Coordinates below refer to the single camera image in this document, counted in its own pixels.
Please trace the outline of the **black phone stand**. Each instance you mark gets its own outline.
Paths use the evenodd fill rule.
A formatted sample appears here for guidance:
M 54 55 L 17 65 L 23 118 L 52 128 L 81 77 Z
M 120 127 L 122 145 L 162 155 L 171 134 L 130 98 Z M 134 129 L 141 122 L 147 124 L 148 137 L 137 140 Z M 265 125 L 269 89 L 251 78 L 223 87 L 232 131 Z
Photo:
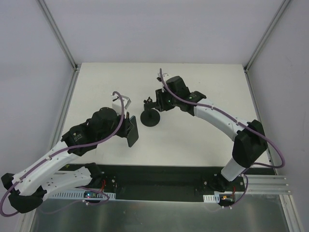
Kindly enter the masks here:
M 140 115 L 140 121 L 147 127 L 154 127 L 160 122 L 160 114 L 156 110 L 156 102 L 151 97 L 143 101 L 143 112 Z

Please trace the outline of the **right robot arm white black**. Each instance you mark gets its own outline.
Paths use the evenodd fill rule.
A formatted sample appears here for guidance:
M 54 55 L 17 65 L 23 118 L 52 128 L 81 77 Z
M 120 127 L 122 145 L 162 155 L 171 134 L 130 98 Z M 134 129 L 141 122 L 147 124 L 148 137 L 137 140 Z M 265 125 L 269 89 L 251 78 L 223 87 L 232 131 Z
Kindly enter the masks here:
M 208 182 L 214 191 L 224 192 L 232 188 L 235 179 L 250 168 L 268 148 L 263 138 L 263 126 L 259 121 L 247 122 L 228 116 L 223 110 L 215 107 L 206 95 L 198 91 L 191 92 L 180 76 L 164 82 L 163 86 L 155 91 L 155 96 L 156 110 L 163 112 L 179 107 L 181 111 L 212 124 L 233 141 L 231 159 Z

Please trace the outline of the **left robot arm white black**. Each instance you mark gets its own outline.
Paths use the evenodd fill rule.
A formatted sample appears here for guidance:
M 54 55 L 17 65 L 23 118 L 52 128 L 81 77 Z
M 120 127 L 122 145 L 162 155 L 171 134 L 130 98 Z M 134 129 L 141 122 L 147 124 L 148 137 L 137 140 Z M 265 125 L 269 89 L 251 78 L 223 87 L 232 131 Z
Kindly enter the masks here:
M 118 114 L 112 108 L 103 107 L 84 123 L 71 127 L 47 154 L 30 167 L 17 174 L 4 174 L 1 181 L 7 191 L 1 203 L 8 199 L 17 213 L 24 214 L 63 190 L 83 186 L 99 187 L 105 177 L 94 162 L 84 164 L 78 170 L 61 177 L 53 175 L 114 135 L 126 138 L 128 146 L 132 147 L 139 138 L 136 118 L 129 113 Z

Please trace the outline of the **black smartphone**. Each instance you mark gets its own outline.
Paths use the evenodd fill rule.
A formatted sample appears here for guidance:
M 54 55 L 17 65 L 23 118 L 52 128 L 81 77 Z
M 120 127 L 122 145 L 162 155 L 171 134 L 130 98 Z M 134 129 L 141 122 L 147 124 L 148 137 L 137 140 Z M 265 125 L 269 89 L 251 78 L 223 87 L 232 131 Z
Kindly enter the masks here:
M 138 138 L 139 138 L 139 132 L 138 132 L 137 120 L 135 117 L 135 128 L 131 130 L 130 132 L 127 132 L 128 147 L 132 147 L 136 143 Z

